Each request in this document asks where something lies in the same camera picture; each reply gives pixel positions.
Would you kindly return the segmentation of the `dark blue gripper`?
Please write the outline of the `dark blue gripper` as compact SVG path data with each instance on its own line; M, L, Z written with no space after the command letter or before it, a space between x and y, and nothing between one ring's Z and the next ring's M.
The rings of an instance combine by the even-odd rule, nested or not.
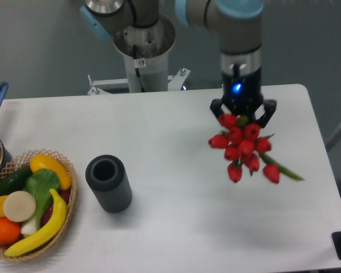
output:
M255 120L255 111L263 103L264 114L256 123L265 128L277 107L276 100L263 100L261 94L261 68L246 76L234 77L222 72L223 96L213 99L210 110L218 120L224 114L222 105L234 115L245 115Z

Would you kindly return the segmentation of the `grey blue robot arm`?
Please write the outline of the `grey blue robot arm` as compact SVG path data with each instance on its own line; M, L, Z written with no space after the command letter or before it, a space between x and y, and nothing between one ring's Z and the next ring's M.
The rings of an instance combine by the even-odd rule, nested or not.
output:
M212 101L216 117L227 108L265 127L275 100L261 93L261 16L263 1L176 1L187 26L216 33L221 53L223 96ZM111 39L123 55L132 93L168 90L168 53L176 34L159 12L158 1L85 1L80 14L99 39Z

